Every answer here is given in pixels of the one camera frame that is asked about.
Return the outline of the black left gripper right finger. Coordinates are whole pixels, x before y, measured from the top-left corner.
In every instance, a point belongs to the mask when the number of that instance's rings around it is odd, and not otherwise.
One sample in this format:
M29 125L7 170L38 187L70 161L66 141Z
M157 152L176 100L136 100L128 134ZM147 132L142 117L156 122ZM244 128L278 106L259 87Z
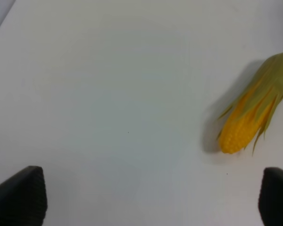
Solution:
M283 226L283 170L264 169L258 210L265 226Z

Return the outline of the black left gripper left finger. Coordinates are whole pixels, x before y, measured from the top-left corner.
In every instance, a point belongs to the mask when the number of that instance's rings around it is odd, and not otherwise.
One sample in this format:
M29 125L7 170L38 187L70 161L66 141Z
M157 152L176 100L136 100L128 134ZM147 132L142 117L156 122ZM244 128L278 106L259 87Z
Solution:
M0 184L0 226L42 226L47 208L42 167L27 166Z

